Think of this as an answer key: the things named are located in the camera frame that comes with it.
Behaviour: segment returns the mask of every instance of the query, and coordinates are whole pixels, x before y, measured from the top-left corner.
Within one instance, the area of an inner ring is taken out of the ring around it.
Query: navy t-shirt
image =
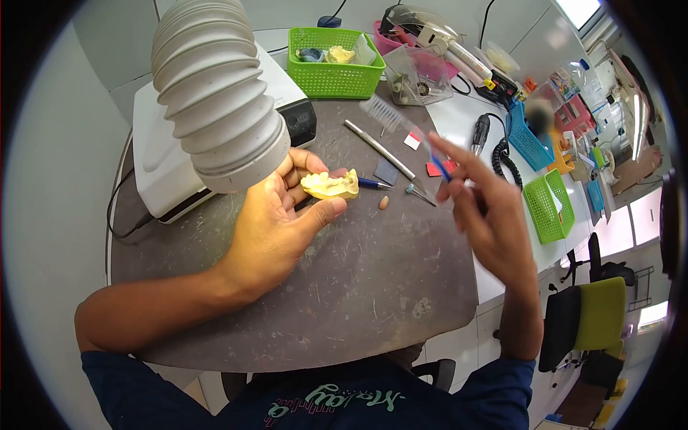
[[[535,361],[499,358],[449,394],[376,356],[258,375],[212,416],[139,360],[100,351],[81,360],[115,430],[527,429],[535,368]]]

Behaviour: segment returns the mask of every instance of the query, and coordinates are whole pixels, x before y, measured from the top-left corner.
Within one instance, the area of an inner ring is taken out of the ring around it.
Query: scratched table surface
[[[382,85],[378,93],[386,98]],[[317,137],[309,150],[331,168],[355,168],[373,178],[380,155],[343,125],[351,120],[405,163],[430,193],[428,155],[403,143],[355,100],[318,100]],[[434,130],[424,107],[403,109]],[[124,170],[131,166],[131,154]],[[223,372],[278,372],[320,367],[413,345],[468,324],[477,292],[468,241],[457,233],[451,205],[434,208],[396,189],[361,189],[346,212],[324,228],[293,273],[250,306],[180,332],[139,357],[151,363]],[[378,208],[382,196],[389,206]],[[151,223],[123,244],[113,241],[113,283],[198,272],[226,252],[244,194],[217,195],[171,225]],[[134,181],[122,186],[115,228],[126,230],[145,212]]]

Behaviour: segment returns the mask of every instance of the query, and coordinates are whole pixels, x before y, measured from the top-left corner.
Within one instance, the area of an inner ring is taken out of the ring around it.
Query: blue plastic basket
[[[554,150],[547,133],[542,133],[543,140],[539,141],[528,128],[523,102],[516,102],[511,108],[511,121],[509,143],[534,171],[544,169],[555,162]]]
[[[604,209],[604,199],[602,198],[602,190],[597,179],[588,182],[588,194],[590,194],[590,202],[592,202],[592,210],[599,212]]]

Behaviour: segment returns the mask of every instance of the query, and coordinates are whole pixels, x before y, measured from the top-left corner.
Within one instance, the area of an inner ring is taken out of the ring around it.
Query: window
[[[557,0],[557,3],[577,30],[583,28],[600,8],[599,0]]]
[[[659,237],[659,206],[662,201],[662,188],[657,188],[630,204],[633,218],[633,231],[636,245]]]
[[[643,333],[657,327],[667,316],[669,302],[663,301],[653,306],[641,309],[641,319],[638,322],[638,333]]]
[[[600,243],[600,256],[607,257],[623,252],[634,246],[644,244],[659,237],[659,207],[662,200],[662,188],[637,199],[629,206],[618,208],[612,213],[611,221],[606,224],[604,216],[595,227]],[[588,239],[576,248],[576,260],[590,259]],[[561,259],[561,267],[568,267],[568,257]]]

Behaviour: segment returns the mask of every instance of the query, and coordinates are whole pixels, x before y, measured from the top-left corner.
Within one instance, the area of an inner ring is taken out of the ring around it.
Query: grey pad
[[[396,177],[399,175],[399,170],[394,164],[387,161],[386,158],[381,158],[373,175],[393,186],[394,182],[396,182]]]

